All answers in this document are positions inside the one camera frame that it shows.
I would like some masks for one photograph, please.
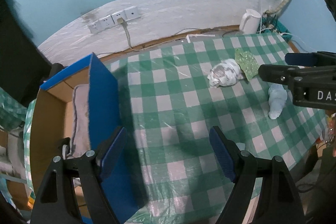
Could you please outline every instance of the screw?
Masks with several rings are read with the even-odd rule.
[[[60,156],[55,156],[52,161],[53,162],[59,162],[60,160],[61,160]]]
[[[247,151],[247,150],[243,150],[243,151],[240,151],[240,154],[243,156],[243,157],[248,157],[250,155],[250,152]]]
[[[277,161],[277,162],[282,162],[283,159],[280,157],[280,156],[275,156],[274,159]]]
[[[85,155],[86,155],[87,157],[92,157],[94,154],[95,154],[95,152],[94,152],[93,150],[89,150],[89,151],[87,151],[87,152],[85,153]]]

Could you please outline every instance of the gray towel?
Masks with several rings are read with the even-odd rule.
[[[89,85],[77,85],[73,89],[73,134],[70,141],[70,154],[67,157],[80,157],[91,149],[89,138]]]

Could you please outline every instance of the green checkered tablecloth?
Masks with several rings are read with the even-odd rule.
[[[280,117],[271,120],[269,84],[259,77],[210,88],[210,69],[234,58],[236,48],[251,51],[259,65],[284,64],[292,52],[281,37],[251,35],[164,47],[107,64],[120,85],[128,143],[136,145],[129,163],[136,167],[139,157],[148,198],[132,221],[190,223],[220,214],[233,184],[209,144],[214,125],[255,156],[282,156],[289,168],[325,129],[324,112],[294,106],[290,93]],[[253,197],[260,187],[258,180]]]
[[[6,131],[17,128],[25,121],[27,109],[0,88],[0,126]]]
[[[25,170],[26,170],[26,179],[27,179],[27,185],[29,189],[31,189],[31,197],[35,199],[34,194],[34,188],[33,188],[33,182],[32,182],[32,174],[30,170],[30,157],[29,157],[29,144],[30,144],[30,132],[32,127],[32,121],[33,121],[33,112],[35,108],[36,99],[33,100],[27,110],[26,114],[26,122],[25,127],[23,130],[23,143],[24,143],[24,160],[25,160]]]

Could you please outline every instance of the crumpled white paper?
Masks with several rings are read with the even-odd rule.
[[[268,103],[269,113],[268,116],[274,120],[278,118],[287,101],[287,91],[280,84],[271,84],[268,89]]]
[[[208,75],[211,87],[230,86],[244,79],[244,74],[240,66],[234,59],[226,59],[222,63],[214,66]]]

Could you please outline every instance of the light blue cloth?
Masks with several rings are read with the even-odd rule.
[[[280,84],[272,84],[268,90],[269,117],[274,120],[278,118],[286,104],[287,91]]]

